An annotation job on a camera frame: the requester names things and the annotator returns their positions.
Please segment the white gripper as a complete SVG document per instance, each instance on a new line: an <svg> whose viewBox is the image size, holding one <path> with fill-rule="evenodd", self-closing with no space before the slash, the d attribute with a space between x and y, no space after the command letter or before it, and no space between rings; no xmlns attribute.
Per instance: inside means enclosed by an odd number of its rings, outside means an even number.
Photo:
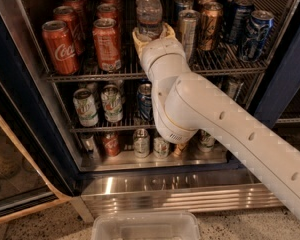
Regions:
<svg viewBox="0 0 300 240"><path fill-rule="evenodd" d="M137 27L133 29L132 37L141 67L152 83L190 71L183 47L168 23L163 23L160 39L152 41Z"/></svg>

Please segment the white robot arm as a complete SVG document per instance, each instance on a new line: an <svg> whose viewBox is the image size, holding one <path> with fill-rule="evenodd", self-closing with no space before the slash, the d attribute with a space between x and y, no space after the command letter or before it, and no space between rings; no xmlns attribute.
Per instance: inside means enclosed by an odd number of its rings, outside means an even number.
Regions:
<svg viewBox="0 0 300 240"><path fill-rule="evenodd" d="M152 83L153 117L168 142L204 130L226 147L300 220L300 151L251 116L205 77L191 71L168 24L155 40L132 32Z"/></svg>

